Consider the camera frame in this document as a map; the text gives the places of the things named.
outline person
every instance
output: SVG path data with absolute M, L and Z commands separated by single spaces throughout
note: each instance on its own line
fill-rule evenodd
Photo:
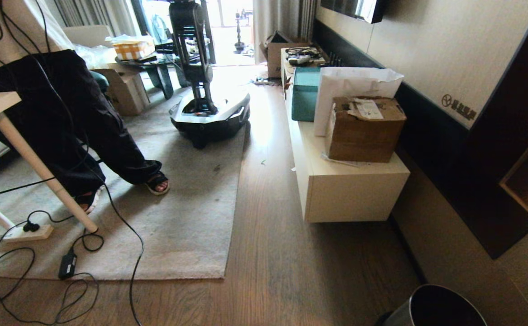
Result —
M 142 155 L 44 0 L 2 6 L 0 91 L 21 98 L 5 114 L 76 202 L 90 213 L 105 182 L 82 144 L 125 181 L 167 193 L 162 164 Z M 7 143 L 1 133 L 0 140 Z

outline power strip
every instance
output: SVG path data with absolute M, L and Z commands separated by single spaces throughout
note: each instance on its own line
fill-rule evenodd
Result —
M 22 228 L 23 225 L 20 225 L 10 230 L 3 238 L 3 241 L 7 243 L 15 243 L 20 241 L 44 240 L 47 239 L 53 231 L 53 227 L 50 224 L 41 225 L 41 227 L 34 232 L 25 232 Z

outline trash can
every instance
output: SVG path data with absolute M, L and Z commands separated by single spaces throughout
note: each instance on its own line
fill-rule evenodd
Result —
M 382 326 L 487 326 L 471 302 L 440 285 L 418 287 Z

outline gray rug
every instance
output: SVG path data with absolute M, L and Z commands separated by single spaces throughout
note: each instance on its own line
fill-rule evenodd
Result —
M 101 165 L 115 206 L 145 243 L 136 279 L 222 278 L 225 274 L 245 128 L 232 139 L 210 143 L 203 150 L 194 149 L 175 130 L 167 113 L 183 91 L 177 90 L 169 101 L 159 101 L 142 115 L 126 119 L 143 154 L 163 162 L 163 171 L 171 182 L 166 196 L 157 197 L 144 186 L 132 186 Z M 0 190 L 38 180 L 20 158 L 3 165 Z M 44 184 L 0 195 L 0 210 L 15 223 L 37 209 L 48 211 L 53 219 L 69 216 Z M 44 220 L 45 215 L 37 213 L 35 217 Z M 76 273 L 89 272 L 98 280 L 129 279 L 141 245 L 115 214 L 106 192 L 102 192 L 90 217 L 105 244 L 98 252 L 86 252 L 78 241 L 74 246 L 78 256 Z M 2 243 L 0 255 L 21 246 L 33 248 L 36 258 L 27 277 L 57 279 L 61 257 L 82 235 L 83 227 L 75 219 L 53 226 L 49 239 Z M 19 277 L 31 258 L 28 250 L 7 256 L 0 262 L 0 276 Z

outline wooden floor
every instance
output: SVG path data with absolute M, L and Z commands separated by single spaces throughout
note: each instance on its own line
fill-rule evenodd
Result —
M 136 281 L 139 319 L 146 326 L 374 325 L 419 285 L 400 242 L 388 222 L 304 223 L 282 89 L 253 86 L 251 96 L 226 278 Z M 0 279 L 0 287 L 9 283 Z M 5 303 L 20 318 L 51 323 L 67 284 L 26 280 Z M 94 309 L 67 325 L 135 325 L 128 293 L 128 281 L 100 282 Z M 19 323 L 0 306 L 3 325 Z

